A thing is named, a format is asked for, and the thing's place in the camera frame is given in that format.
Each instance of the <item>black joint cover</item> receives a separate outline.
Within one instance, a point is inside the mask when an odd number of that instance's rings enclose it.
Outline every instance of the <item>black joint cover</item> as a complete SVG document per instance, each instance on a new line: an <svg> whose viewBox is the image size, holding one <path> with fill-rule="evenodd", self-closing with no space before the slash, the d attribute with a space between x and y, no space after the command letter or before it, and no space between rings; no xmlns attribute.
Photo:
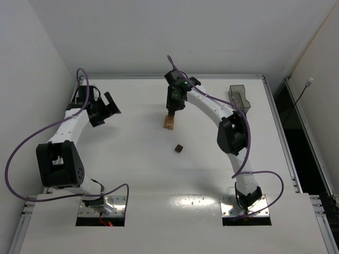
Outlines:
<svg viewBox="0 0 339 254"><path fill-rule="evenodd" d="M248 210L248 207L253 205L254 202L256 202L258 199L260 199L263 195L262 192L261 192L261 188L259 186L257 186L255 191L247 194L247 196L245 196L241 192L237 192L237 193L239 195L239 204L245 210Z"/></svg>
<svg viewBox="0 0 339 254"><path fill-rule="evenodd" d="M238 155L247 147L248 135L245 120L239 112L234 111L228 118L223 117L219 123L217 143L225 153Z"/></svg>
<svg viewBox="0 0 339 254"><path fill-rule="evenodd" d="M40 144L36 149L40 177L44 187L62 189L80 187L85 171L73 142ZM63 159L63 164L53 165L53 161Z"/></svg>

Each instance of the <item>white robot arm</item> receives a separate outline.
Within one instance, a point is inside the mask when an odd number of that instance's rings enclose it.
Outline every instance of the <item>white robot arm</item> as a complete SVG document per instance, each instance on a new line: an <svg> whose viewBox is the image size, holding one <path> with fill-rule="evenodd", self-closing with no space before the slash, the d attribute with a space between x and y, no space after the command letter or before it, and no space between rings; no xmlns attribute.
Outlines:
<svg viewBox="0 0 339 254"><path fill-rule="evenodd" d="M200 85L199 90L207 93L206 89ZM233 112L229 107L225 107L224 105L216 102L210 98L202 96L199 92L195 89L187 92L187 101L192 103L196 107L198 107L203 113L205 113L211 120L219 126L219 123L222 121L222 118L228 118L233 115ZM246 154L246 148L242 149L237 156L228 153L227 156L231 161L233 171L236 173L240 168L241 164L244 161ZM245 167L243 168L242 172L252 172L251 164L249 161L246 163ZM241 174L236 177L237 180L237 190L240 193L248 194L256 191L258 184L254 179L253 174Z"/></svg>
<svg viewBox="0 0 339 254"><path fill-rule="evenodd" d="M173 117L175 111L184 109L185 101L198 107L218 127L218 145L228 155L234 173L238 172L244 162L247 149L247 131L241 115L199 93L176 70L167 73L165 78L169 84L166 104L168 115ZM208 93L197 79L192 77L190 80L199 86L200 91ZM236 176L237 194L240 207L247 211L249 206L261 198L262 192L254 175L251 174L252 168L249 161L242 172L247 174Z"/></svg>
<svg viewBox="0 0 339 254"><path fill-rule="evenodd" d="M74 194L98 195L104 193L104 187L97 181L87 177L76 145L85 125L90 122L93 127L105 123L104 119L113 114L120 114L111 95L105 97L109 104L105 105L95 86L90 86L90 95L86 110L63 122L55 135L36 149L41 181L44 187L64 189ZM68 105L65 118L74 115L84 105L86 86L79 86L73 100ZM95 208L104 205L104 198L87 198L86 205Z"/></svg>

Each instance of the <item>white platform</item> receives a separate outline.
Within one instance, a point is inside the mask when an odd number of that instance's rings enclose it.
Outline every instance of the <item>white platform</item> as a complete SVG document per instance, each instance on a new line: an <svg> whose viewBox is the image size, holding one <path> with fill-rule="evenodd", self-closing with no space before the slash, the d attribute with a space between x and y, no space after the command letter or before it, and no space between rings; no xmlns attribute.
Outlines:
<svg viewBox="0 0 339 254"><path fill-rule="evenodd" d="M91 80L111 93L122 114L96 128L87 125L77 149L86 174L107 190L130 185L125 227L75 227L78 198L36 204L20 253L327 253L308 195L295 193L262 80L200 81L224 99L229 85L246 87L252 167L275 171L285 183L284 195L270 208L272 226L222 226L218 197L233 193L234 181L217 128L186 104L176 113L174 130L164 129L164 79ZM177 144L184 147L180 154ZM279 180L255 177L274 200ZM210 202L185 205L178 201L184 194L203 194Z"/></svg>

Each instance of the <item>purple cable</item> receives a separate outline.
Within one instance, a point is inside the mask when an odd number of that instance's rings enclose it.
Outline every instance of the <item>purple cable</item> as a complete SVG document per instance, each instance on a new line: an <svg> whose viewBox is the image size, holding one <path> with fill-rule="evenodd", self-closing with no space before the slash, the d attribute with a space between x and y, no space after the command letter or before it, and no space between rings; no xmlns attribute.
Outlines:
<svg viewBox="0 0 339 254"><path fill-rule="evenodd" d="M174 62L173 62L173 60L172 60L172 58L171 58L170 55L167 55L167 58L168 58L168 60L170 61L171 65L173 66L173 69L174 69L174 70L176 70L176 71L178 71L178 72L180 72L180 73L183 73L182 71L180 71L180 70L177 68L177 66L175 66L175 64L174 64ZM246 165L246 163L247 163L247 161L248 161L249 151L250 151L250 149L251 149L251 131L250 131L250 129L249 129L249 123L248 123L248 120L247 120L247 117L246 117L245 113L244 113L239 107L237 107L236 105L234 105L234 104L232 104L232 103L230 103L230 102L226 102L226 101L224 101L224 100L222 100L222 99L219 99L219 98L216 98L216 97L213 97L213 96L211 96L211 95L209 95L209 94L204 93L203 91L201 91L200 89L198 89L198 88L196 87L196 85L194 85L193 82L191 82L191 80L189 80L187 77L184 77L184 76L182 76L182 77L183 77L183 78L184 78L184 79L185 79L192 87L194 87L195 90L197 90L197 91L198 91L200 94L202 94L203 96L206 96L207 98L213 99L213 100L215 100L215 101L219 101L219 102L221 102L221 103L225 103L225 104L227 104L227 105L233 107L233 108L236 109L236 110L240 113L240 115L242 115L242 117L244 118L244 121L245 121L245 124L246 124L246 129L247 129L247 135L248 135L247 150L246 150L246 155L245 155L245 158L244 158L243 163L242 163L241 166L239 167L238 171L235 172L234 175L232 175L232 179L235 178L235 177L237 177L237 176L240 174L240 172L243 170L243 168L245 167L245 165Z"/></svg>
<svg viewBox="0 0 339 254"><path fill-rule="evenodd" d="M243 218L255 215L255 214L261 212L262 210L265 210L266 208L269 208L270 206L274 205L280 199L280 197L282 196L285 187L284 187L284 182L283 182L281 176L279 176L276 172L273 172L273 171L255 171L255 172L252 172L252 174L264 174L264 173L266 173L266 174L274 174L274 175L276 175L279 178L279 180L281 182L281 191L280 191L279 195L276 197L276 199L272 203L268 204L266 207L264 207L262 209L259 209L258 211L255 211L255 212L252 212L252 213L248 213L248 214L244 214L244 215L240 215L240 216L234 217L234 220L243 219Z"/></svg>
<svg viewBox="0 0 339 254"><path fill-rule="evenodd" d="M62 199L62 198L68 198L68 197L81 197L81 196L84 196L83 194L73 194L73 195L66 195L66 196L60 196L60 197L53 197L53 198L46 198L46 199L31 199L31 198L27 198L27 197L24 197L24 196L21 196L20 194L18 194L11 186L9 180L8 180L8 170L10 168L10 163L14 157L14 155L16 154L16 152L27 142L29 141L32 137L35 137L36 135L38 135L39 133L55 126L55 125L58 125L60 123L63 123L63 122L66 122L67 120L73 118L74 116L77 116L78 114L80 114L84 109L86 109L87 105L88 105L88 100L90 98L90 82L88 81L88 75L87 73L85 72L85 70L83 68L79 68L77 71L76 71L76 80L78 82L78 86L80 85L80 78L79 78L79 72L82 71L83 74L85 75L85 78L86 78L86 82L87 82L87 89L86 89L86 100L85 100L85 103L84 105L82 106L82 108L76 112L74 115L72 116L69 116L65 119L62 119L60 121L57 121L55 123L52 123L42 129L40 129L39 131L36 131L35 133L33 133L32 135L28 136L26 139L24 139L15 149L14 151L12 152L12 154L10 155L8 161L7 161L7 164L6 164L6 168L5 168L5 182L6 182L6 185L7 185L7 188L10 190L10 192L22 199L22 200L25 200L25 201L30 201L30 202L47 202L47 201L53 201L53 200L58 200L58 199ZM117 188L115 188L114 190L111 190L110 192L107 192L107 193L103 193L103 194L98 194L98 195L86 195L87 197L100 197L100 196L105 196L105 195L109 195L115 191L117 191L118 189L120 189L121 187L123 186L126 186L127 187L127 197L126 197L126 207L125 207L125 214L126 214L126 209L127 209L127 202L128 202L128 197L129 197L129 186L128 184L122 184L120 186L118 186Z"/></svg>

